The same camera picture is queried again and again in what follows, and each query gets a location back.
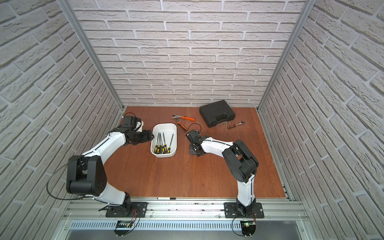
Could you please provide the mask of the white plastic storage box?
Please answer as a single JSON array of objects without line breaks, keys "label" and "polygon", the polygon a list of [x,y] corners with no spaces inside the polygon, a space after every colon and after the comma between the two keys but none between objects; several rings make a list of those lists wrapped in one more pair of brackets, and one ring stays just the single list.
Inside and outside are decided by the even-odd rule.
[{"label": "white plastic storage box", "polygon": [[172,123],[158,124],[153,128],[155,138],[151,153],[157,158],[170,158],[177,151],[177,126]]}]

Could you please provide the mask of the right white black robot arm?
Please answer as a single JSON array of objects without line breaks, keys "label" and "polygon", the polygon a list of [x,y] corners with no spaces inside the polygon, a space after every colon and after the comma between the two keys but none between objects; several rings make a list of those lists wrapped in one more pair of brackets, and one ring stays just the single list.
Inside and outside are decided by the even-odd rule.
[{"label": "right white black robot arm", "polygon": [[238,182],[238,206],[250,208],[255,204],[254,185],[259,162],[243,141],[225,142],[208,136],[202,137],[196,130],[189,131],[186,137],[190,142],[191,155],[200,157],[214,154],[224,158]]}]

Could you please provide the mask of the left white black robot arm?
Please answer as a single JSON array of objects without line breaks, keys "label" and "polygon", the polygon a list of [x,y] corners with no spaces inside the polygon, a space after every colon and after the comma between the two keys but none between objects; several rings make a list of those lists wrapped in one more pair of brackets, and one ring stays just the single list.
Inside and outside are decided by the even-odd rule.
[{"label": "left white black robot arm", "polygon": [[143,130],[143,121],[133,116],[124,116],[123,122],[91,150],[80,156],[72,156],[67,166],[66,189],[69,194],[92,197],[97,201],[122,206],[129,195],[108,183],[104,164],[120,147],[150,142],[152,131]]}]

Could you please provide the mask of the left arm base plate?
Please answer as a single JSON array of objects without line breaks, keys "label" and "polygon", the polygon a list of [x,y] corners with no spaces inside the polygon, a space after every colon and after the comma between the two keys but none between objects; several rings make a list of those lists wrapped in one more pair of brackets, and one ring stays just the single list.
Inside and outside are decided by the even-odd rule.
[{"label": "left arm base plate", "polygon": [[120,206],[107,206],[106,218],[144,218],[148,202],[131,202]]}]

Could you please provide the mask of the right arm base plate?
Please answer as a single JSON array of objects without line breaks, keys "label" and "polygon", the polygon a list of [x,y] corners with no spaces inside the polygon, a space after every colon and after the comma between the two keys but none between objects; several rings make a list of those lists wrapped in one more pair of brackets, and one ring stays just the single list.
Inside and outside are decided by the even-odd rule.
[{"label": "right arm base plate", "polygon": [[240,203],[224,203],[224,212],[227,219],[234,218],[254,218],[263,219],[265,217],[264,210],[261,203],[251,203],[249,206],[244,207]]}]

